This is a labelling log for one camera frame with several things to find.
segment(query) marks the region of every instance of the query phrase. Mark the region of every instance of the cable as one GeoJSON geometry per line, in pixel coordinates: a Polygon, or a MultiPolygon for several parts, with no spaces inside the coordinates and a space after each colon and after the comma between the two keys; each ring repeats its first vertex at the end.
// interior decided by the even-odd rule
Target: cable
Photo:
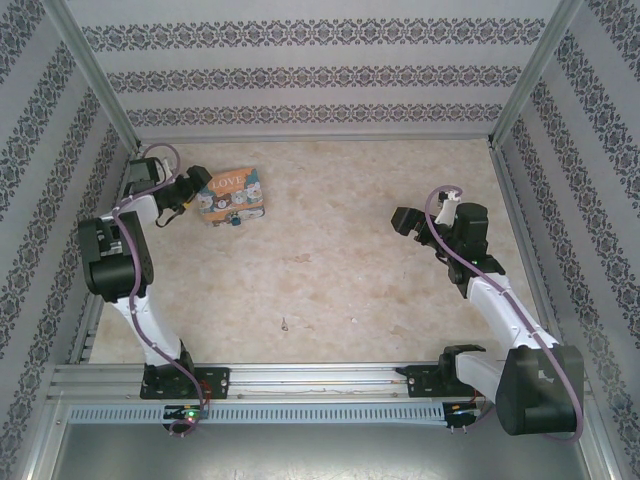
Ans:
{"type": "Polygon", "coordinates": [[[571,382],[569,381],[567,374],[564,372],[564,370],[558,363],[558,360],[556,359],[556,357],[554,357],[553,353],[551,352],[547,344],[544,343],[542,338],[540,338],[540,335],[536,331],[535,327],[529,322],[529,319],[524,314],[524,312],[520,309],[515,299],[509,294],[509,292],[505,290],[500,284],[498,284],[493,279],[491,279],[491,277],[489,277],[486,273],[484,273],[483,271],[481,271],[471,263],[467,262],[464,258],[462,258],[460,255],[454,252],[451,248],[449,248],[449,246],[445,243],[442,237],[440,237],[440,235],[438,234],[436,227],[433,225],[433,220],[431,220],[431,216],[429,215],[429,207],[431,206],[431,201],[433,197],[437,195],[439,192],[448,192],[451,190],[456,192],[458,196],[462,195],[462,189],[460,187],[457,187],[455,185],[442,185],[434,189],[427,197],[427,203],[424,207],[424,215],[427,220],[427,225],[429,227],[429,230],[431,231],[433,238],[435,238],[435,240],[438,242],[438,244],[442,247],[442,249],[445,252],[447,252],[449,255],[451,255],[452,258],[456,259],[458,262],[460,262],[462,265],[467,267],[473,273],[475,273],[476,275],[484,279],[489,285],[495,288],[498,291],[498,293],[500,293],[500,295],[502,295],[504,298],[507,299],[507,302],[509,302],[509,305],[511,305],[511,308],[513,308],[518,318],[522,320],[522,323],[524,324],[529,334],[531,334],[531,336],[538,343],[542,351],[549,358],[549,362],[551,362],[553,369],[558,374],[558,377],[560,377],[560,381],[562,381],[562,384],[564,385],[564,388],[567,390],[567,393],[569,394],[569,398],[571,399],[571,404],[573,405],[573,409],[576,414],[576,431],[573,433],[571,437],[566,439],[557,438],[557,437],[554,437],[553,435],[545,435],[545,436],[558,443],[569,443],[569,444],[575,443],[582,436],[582,430],[584,429],[584,417],[583,417],[582,407],[580,406],[580,400],[578,399],[578,395],[573,389],[573,385],[571,385],[571,382]]]}
{"type": "MultiPolygon", "coordinates": [[[[154,143],[153,145],[150,145],[149,147],[147,147],[147,149],[144,152],[142,152],[142,158],[145,158],[147,156],[147,153],[149,153],[149,150],[156,147],[167,147],[171,151],[173,151],[174,155],[176,156],[176,169],[171,173],[171,176],[169,178],[166,178],[164,182],[159,183],[155,187],[151,187],[148,190],[145,190],[144,192],[140,192],[135,195],[130,195],[128,197],[123,198],[120,201],[120,203],[118,203],[118,205],[116,205],[113,208],[111,213],[113,215],[113,220],[116,222],[116,225],[118,225],[118,228],[120,228],[121,236],[125,239],[125,241],[129,245],[129,250],[131,251],[131,258],[133,260],[133,272],[134,272],[135,280],[134,280],[133,288],[131,289],[131,293],[129,294],[129,310],[131,311],[131,320],[133,323],[133,327],[136,333],[138,334],[138,336],[142,339],[144,343],[146,343],[154,352],[156,352],[158,355],[164,358],[168,363],[173,365],[178,371],[180,371],[183,375],[185,375],[191,381],[191,383],[193,383],[193,385],[196,387],[196,392],[198,393],[198,402],[200,403],[200,411],[202,412],[204,410],[204,396],[202,394],[202,388],[200,387],[200,383],[198,382],[196,377],[193,376],[191,372],[189,372],[186,368],[184,368],[182,365],[176,362],[173,358],[171,358],[169,355],[167,355],[161,349],[159,349],[157,345],[153,343],[140,328],[140,323],[138,322],[138,316],[136,314],[136,308],[135,308],[136,295],[138,294],[138,290],[140,290],[140,284],[142,282],[142,271],[140,269],[140,257],[138,255],[138,249],[136,247],[135,242],[133,241],[133,238],[131,237],[131,234],[127,230],[127,227],[124,225],[122,220],[120,220],[119,218],[119,215],[120,215],[119,212],[122,207],[128,205],[129,203],[133,202],[134,200],[144,195],[149,195],[150,193],[153,193],[156,190],[163,188],[165,185],[168,185],[169,183],[173,182],[173,180],[175,180],[175,178],[178,176],[178,172],[180,171],[180,154],[175,149],[175,147],[173,147],[173,145],[169,145],[168,143],[154,143]]],[[[198,426],[199,421],[200,421],[200,416],[198,416],[194,422],[189,422],[184,419],[176,420],[171,425],[169,425],[169,434],[174,435],[175,433],[174,429],[178,425],[185,425],[188,427],[187,430],[185,430],[180,434],[181,437],[184,437],[185,435],[188,435],[195,430],[195,428],[198,426]]]]}
{"type": "Polygon", "coordinates": [[[171,223],[171,221],[172,221],[174,218],[176,218],[176,217],[177,217],[177,216],[179,216],[179,215],[182,215],[183,213],[184,213],[184,212],[181,212],[181,211],[179,211],[179,210],[178,210],[177,212],[174,212],[174,213],[173,213],[173,215],[171,215],[169,218],[167,218],[167,221],[166,221],[166,222],[164,222],[163,224],[161,224],[160,222],[158,222],[158,220],[156,220],[156,227],[159,227],[159,228],[164,228],[164,227],[166,227],[167,225],[169,225],[169,224],[171,223]]]}
{"type": "Polygon", "coordinates": [[[156,157],[153,157],[153,162],[160,167],[160,170],[162,170],[162,181],[159,183],[164,183],[167,181],[167,171],[164,169],[164,165],[162,165],[162,162],[160,160],[158,160],[156,157]]]}

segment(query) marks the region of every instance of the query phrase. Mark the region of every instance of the speckled floor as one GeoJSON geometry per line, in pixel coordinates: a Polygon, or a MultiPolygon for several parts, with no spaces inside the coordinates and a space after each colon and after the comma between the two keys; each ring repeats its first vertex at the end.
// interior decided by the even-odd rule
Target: speckled floor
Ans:
{"type": "MultiPolygon", "coordinates": [[[[441,184],[461,186],[463,201],[489,209],[489,252],[535,316],[483,140],[178,149],[183,171],[256,167],[265,197],[266,215],[239,227],[207,227],[192,208],[165,229],[145,228],[157,302],[196,362],[423,361],[450,344],[494,348],[433,251],[390,224],[397,206],[423,209],[441,184]]],[[[106,305],[91,362],[143,358],[106,305]]]]}

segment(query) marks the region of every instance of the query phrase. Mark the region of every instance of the patterned wallpaper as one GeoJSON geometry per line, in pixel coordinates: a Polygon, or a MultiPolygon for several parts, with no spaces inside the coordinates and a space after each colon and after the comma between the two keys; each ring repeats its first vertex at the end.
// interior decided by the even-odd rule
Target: patterned wallpaper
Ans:
{"type": "Polygon", "coordinates": [[[109,208],[127,152],[40,2],[0,2],[0,479],[17,473],[87,289],[79,219],[109,208]]]}
{"type": "Polygon", "coordinates": [[[502,145],[552,307],[640,478],[638,5],[581,7],[502,145]]]}
{"type": "Polygon", "coordinates": [[[558,0],[165,3],[69,0],[147,141],[488,134],[558,0]]]}

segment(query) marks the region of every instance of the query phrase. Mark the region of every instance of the enclosure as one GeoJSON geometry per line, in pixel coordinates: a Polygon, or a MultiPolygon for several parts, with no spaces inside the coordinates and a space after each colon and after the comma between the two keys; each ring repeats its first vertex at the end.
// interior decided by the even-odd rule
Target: enclosure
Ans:
{"type": "Polygon", "coordinates": [[[0,478],[640,476],[637,0],[1,10],[0,478]],[[167,322],[197,364],[233,372],[199,440],[150,425],[164,407],[138,398],[142,349],[79,252],[78,223],[114,206],[155,142],[183,172],[253,167],[264,195],[240,226],[194,204],[144,227],[167,322]],[[433,251],[390,223],[443,184],[488,208],[489,253],[580,350],[578,445],[385,412],[429,408],[396,368],[498,350],[433,251]],[[329,421],[242,417],[264,412],[329,421]]]}

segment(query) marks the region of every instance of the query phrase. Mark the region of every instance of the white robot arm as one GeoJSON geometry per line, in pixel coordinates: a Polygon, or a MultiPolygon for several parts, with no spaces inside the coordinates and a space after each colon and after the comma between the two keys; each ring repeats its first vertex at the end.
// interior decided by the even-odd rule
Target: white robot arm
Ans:
{"type": "MultiPolygon", "coordinates": [[[[477,345],[447,347],[438,370],[423,372],[422,388],[442,392],[460,384],[473,387],[495,404],[500,423],[511,435],[575,430],[579,436],[584,396],[580,352],[560,345],[534,320],[513,293],[500,263],[487,254],[487,209],[460,203],[455,192],[441,192],[439,200],[440,214],[430,215],[439,239],[419,210],[398,208],[391,223],[404,236],[417,231],[415,240],[435,250],[436,258],[447,265],[451,282],[490,325],[500,351],[494,357],[477,345]],[[548,355],[553,355],[561,372],[548,355]]],[[[407,369],[399,372],[407,374],[407,369]]]]}
{"type": "MultiPolygon", "coordinates": [[[[155,162],[159,161],[144,158],[137,162],[153,171],[155,162]]],[[[132,318],[129,298],[135,284],[134,255],[129,243],[121,236],[121,229],[113,218],[113,212],[78,224],[78,243],[89,290],[100,295],[105,302],[112,303],[131,325],[145,354],[145,391],[149,395],[157,394],[168,398],[184,397],[193,389],[189,378],[180,374],[175,365],[191,373],[195,372],[195,367],[182,341],[165,322],[161,310],[155,304],[151,286],[154,279],[153,263],[142,225],[154,222],[158,225],[158,217],[165,209],[174,212],[171,218],[180,215],[185,211],[185,204],[193,200],[198,191],[211,180],[211,175],[203,167],[190,167],[187,174],[187,177],[176,175],[175,180],[165,182],[166,185],[147,195],[135,195],[136,189],[146,190],[149,182],[158,182],[157,177],[143,180],[138,185],[129,184],[127,195],[132,200],[123,202],[118,209],[118,221],[131,236],[135,245],[133,253],[140,262],[140,287],[132,299],[137,328],[132,318]]]]}

